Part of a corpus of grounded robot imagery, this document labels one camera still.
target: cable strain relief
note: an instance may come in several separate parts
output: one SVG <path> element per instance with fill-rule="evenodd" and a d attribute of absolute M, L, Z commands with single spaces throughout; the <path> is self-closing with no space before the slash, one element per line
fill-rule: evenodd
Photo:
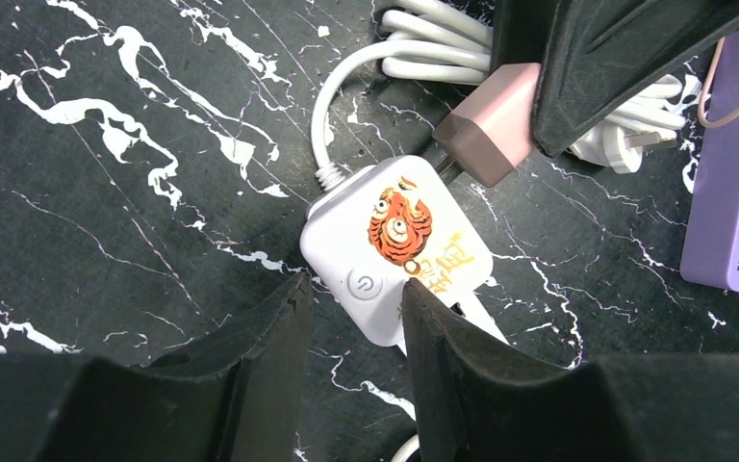
<path fill-rule="evenodd" d="M 344 176 L 336 163 L 330 162 L 326 166 L 316 170 L 316 179 L 319 180 L 319 184 L 324 192 L 329 193 L 335 187 L 339 186 L 346 179 L 346 176 Z"/>

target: power button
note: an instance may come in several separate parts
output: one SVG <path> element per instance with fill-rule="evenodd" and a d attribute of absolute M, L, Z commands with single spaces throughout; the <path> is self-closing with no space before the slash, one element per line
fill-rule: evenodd
<path fill-rule="evenodd" d="M 384 280 L 368 268 L 356 267 L 346 277 L 346 287 L 359 300 L 371 300 L 381 294 Z"/>

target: tiger cartoon sticker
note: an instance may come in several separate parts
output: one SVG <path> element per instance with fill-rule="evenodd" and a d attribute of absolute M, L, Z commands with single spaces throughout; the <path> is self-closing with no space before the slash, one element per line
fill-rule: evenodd
<path fill-rule="evenodd" d="M 418 274 L 415 258 L 432 234 L 432 213 L 416 192 L 417 185 L 400 177 L 397 188 L 381 193 L 369 221 L 369 243 L 388 262 L 408 274 Z"/>

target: pink power adapter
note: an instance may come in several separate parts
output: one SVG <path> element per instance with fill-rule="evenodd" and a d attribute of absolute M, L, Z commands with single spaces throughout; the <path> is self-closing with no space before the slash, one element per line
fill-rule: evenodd
<path fill-rule="evenodd" d="M 432 134 L 463 170 L 488 188 L 534 150 L 531 109 L 540 68 L 537 63 L 501 66 Z"/>

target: white power adapter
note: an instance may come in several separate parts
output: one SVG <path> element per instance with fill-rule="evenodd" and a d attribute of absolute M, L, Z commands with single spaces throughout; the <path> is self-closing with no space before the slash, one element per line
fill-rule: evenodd
<path fill-rule="evenodd" d="M 504 341 L 473 291 L 494 261 L 424 159 L 400 156 L 365 167 L 311 204 L 301 253 L 374 344 L 403 340 L 403 285 L 418 278 L 446 306 Z"/>
<path fill-rule="evenodd" d="M 675 142 L 675 130 L 686 123 L 682 115 L 664 109 L 667 98 L 682 90 L 672 75 L 659 79 L 571 144 L 571 152 L 585 162 L 611 167 L 619 174 L 639 171 L 643 149 Z"/>

